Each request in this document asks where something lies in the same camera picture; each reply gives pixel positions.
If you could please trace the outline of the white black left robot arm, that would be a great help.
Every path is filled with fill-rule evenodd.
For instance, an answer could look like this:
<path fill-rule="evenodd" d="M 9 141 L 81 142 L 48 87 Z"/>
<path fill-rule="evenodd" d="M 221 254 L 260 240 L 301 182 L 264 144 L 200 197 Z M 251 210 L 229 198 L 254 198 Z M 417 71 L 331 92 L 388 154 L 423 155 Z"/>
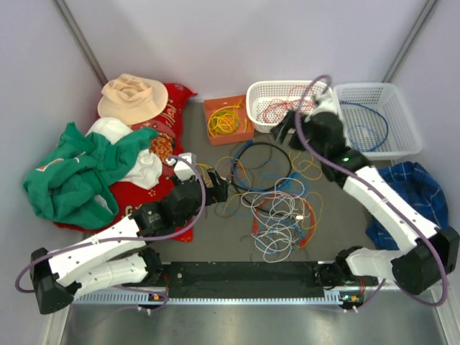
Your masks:
<path fill-rule="evenodd" d="M 148 244 L 178 234 L 204 206 L 228 198 L 228 180 L 214 169 L 208 170 L 208 176 L 210 186 L 202 186 L 192 176 L 160 201 L 141 206 L 74 246 L 33 252 L 30 277 L 39 312 L 55 313 L 86 294 L 117 285 L 153 286 L 161 281 L 160 257 Z"/>

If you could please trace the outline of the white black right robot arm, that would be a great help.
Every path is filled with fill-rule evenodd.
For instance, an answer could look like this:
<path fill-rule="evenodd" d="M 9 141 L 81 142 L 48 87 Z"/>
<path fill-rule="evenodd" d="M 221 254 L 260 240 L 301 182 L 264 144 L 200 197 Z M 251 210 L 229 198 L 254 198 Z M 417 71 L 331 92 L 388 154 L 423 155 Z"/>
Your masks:
<path fill-rule="evenodd" d="M 394 191 L 361 152 L 346 144 L 344 126 L 336 114 L 322 111 L 303 116 L 289 111 L 270 133 L 284 142 L 290 130 L 290 147 L 316 157 L 326 178 L 359 201 L 397 244 L 396 250 L 354 247 L 342 251 L 336 258 L 337 279 L 346 285 L 361 276 L 391 280 L 413 296 L 441 282 L 445 299 L 447 275 L 455 269 L 459 251 L 458 232 L 440 230 Z"/>

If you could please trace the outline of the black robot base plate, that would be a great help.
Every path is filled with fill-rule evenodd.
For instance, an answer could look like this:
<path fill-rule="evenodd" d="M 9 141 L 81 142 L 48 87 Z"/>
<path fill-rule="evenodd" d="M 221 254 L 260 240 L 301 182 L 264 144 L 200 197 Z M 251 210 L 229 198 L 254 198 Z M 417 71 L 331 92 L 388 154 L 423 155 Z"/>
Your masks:
<path fill-rule="evenodd" d="M 321 297 L 339 286 L 360 288 L 334 264 L 317 262 L 172 262 L 142 287 L 167 288 L 171 298 Z"/>

